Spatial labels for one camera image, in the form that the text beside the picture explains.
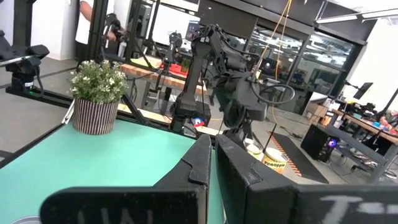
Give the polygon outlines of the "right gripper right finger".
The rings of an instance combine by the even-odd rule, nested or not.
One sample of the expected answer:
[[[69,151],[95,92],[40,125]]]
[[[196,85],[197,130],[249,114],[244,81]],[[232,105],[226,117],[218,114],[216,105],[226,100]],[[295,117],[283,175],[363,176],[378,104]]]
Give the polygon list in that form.
[[[398,224],[397,186],[297,184],[228,137],[215,143],[228,224]]]

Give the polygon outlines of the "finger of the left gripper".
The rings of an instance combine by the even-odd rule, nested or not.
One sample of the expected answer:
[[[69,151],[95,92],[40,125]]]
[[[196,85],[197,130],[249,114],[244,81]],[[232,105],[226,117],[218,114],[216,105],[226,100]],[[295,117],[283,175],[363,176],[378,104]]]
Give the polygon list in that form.
[[[257,136],[253,133],[251,124],[252,124],[252,120],[247,120],[246,127],[245,127],[246,138],[251,139],[254,142],[258,143],[259,140],[258,140]]]
[[[232,142],[239,146],[244,146],[244,140],[247,136],[247,132],[241,128],[227,129],[223,131],[223,135],[228,137]]]

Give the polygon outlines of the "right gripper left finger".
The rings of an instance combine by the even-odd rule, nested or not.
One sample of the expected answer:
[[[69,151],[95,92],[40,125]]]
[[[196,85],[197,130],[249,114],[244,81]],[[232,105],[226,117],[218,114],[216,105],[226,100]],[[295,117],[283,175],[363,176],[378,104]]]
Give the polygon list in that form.
[[[72,187],[48,196],[42,224],[206,224],[211,138],[200,136],[152,187]]]

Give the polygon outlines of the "tall pale yellow can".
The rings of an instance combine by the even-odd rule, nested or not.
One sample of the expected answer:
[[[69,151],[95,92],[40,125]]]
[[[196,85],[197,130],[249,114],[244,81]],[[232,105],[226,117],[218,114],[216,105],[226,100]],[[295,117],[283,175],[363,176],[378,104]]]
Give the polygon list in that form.
[[[244,140],[244,145],[245,145],[246,151],[250,155],[255,157],[257,160],[262,161],[262,159],[264,157],[264,153],[262,152],[263,148],[259,143],[257,143],[255,140],[246,138]]]

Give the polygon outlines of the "short white carrots can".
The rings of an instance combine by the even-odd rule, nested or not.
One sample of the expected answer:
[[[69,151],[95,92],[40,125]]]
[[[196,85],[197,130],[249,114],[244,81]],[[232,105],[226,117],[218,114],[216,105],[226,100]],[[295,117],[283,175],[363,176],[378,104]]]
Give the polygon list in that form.
[[[42,224],[42,223],[38,216],[29,216],[15,220],[11,224]]]

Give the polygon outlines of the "black floor mat orange stripes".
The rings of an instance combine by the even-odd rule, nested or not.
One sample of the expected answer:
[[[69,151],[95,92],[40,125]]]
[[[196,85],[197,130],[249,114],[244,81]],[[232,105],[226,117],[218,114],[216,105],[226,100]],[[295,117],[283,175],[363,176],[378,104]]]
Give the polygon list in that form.
[[[289,158],[288,164],[291,166],[297,176],[329,184],[329,181],[319,172],[311,163],[305,154],[294,144],[287,136],[274,133],[271,141],[276,148]]]

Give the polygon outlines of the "black computer tower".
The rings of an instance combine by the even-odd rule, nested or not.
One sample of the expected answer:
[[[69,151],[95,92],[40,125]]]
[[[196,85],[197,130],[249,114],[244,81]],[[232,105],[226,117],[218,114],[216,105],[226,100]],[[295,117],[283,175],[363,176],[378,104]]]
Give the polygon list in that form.
[[[331,152],[339,143],[339,137],[333,135],[322,125],[311,124],[300,147],[314,160],[328,162]]]

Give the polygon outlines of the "wooden workbench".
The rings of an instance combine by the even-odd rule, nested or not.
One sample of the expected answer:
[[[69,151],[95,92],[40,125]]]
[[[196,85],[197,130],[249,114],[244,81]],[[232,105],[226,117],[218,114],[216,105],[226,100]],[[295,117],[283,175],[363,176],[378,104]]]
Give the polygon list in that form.
[[[147,57],[147,59],[155,68],[148,67],[143,58],[132,59],[132,62],[124,63],[119,68],[129,77],[143,78],[151,82],[156,82],[161,72],[161,70],[158,71],[161,60],[154,57]],[[183,90],[185,79],[186,77],[181,74],[169,72],[166,77],[160,78],[160,84],[163,83],[167,87]]]

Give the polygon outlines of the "brown cardboard box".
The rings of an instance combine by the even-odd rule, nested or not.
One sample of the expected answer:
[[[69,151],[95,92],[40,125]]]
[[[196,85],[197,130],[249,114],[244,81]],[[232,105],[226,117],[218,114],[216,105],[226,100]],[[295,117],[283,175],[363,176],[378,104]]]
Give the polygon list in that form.
[[[309,103],[304,113],[310,124],[317,123],[321,118],[324,118],[328,108],[316,103]]]

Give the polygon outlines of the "teal table mat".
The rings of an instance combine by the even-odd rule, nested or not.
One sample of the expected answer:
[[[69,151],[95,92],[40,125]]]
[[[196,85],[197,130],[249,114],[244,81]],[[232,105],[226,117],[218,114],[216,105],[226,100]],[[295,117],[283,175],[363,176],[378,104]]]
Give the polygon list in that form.
[[[69,187],[141,187],[160,180],[194,139],[126,121],[90,136],[66,125],[0,168],[0,224],[36,217]]]

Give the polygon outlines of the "flowering plant in striped pot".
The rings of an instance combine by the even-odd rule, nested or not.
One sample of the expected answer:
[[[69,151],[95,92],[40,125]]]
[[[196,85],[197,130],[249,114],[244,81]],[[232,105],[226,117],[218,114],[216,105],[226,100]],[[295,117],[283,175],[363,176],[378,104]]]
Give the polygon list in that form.
[[[126,75],[119,64],[87,60],[70,80],[74,97],[73,127],[82,133],[103,135],[112,131],[118,104],[128,89]]]

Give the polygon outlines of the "black tilted monitor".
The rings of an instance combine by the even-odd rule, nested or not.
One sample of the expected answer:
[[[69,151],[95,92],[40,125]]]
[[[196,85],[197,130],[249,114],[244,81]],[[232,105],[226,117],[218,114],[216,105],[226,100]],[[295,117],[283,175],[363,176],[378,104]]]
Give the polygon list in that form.
[[[373,85],[373,82],[366,82],[364,83],[354,94],[353,98],[360,100],[362,96],[370,89],[370,87]]]

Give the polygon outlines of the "person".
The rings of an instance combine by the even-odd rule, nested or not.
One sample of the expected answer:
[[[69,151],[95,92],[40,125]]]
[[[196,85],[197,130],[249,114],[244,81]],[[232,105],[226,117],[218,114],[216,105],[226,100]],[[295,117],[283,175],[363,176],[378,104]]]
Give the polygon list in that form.
[[[79,62],[86,60],[88,51],[88,40],[90,34],[91,16],[93,13],[93,5],[96,0],[80,0],[78,27],[76,30],[75,55]]]

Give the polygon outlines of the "gray metal desk frame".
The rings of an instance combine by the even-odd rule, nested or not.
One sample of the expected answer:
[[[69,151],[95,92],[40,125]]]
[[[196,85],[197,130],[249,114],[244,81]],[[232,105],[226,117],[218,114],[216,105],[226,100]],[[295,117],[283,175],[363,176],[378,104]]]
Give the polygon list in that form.
[[[387,170],[387,167],[392,164],[394,156],[398,153],[398,136],[390,135],[388,132],[385,132],[382,129],[370,125],[369,122],[356,119],[348,114],[344,114],[341,111],[332,110],[332,113],[333,116],[326,126],[327,130],[329,130],[333,135],[338,136],[341,140],[347,142],[349,145],[362,152],[368,158],[377,163],[377,167],[370,172],[371,176],[369,178],[369,183],[378,182],[383,173]],[[348,133],[334,127],[334,124],[339,116],[342,116],[342,118],[346,118],[347,120],[356,123],[357,125],[361,126],[364,129],[367,129],[370,132],[379,134],[382,138],[388,139],[392,143],[392,145],[387,150],[386,154],[384,156],[378,154],[376,151],[373,151],[369,147],[356,140],[354,135],[350,136]]]

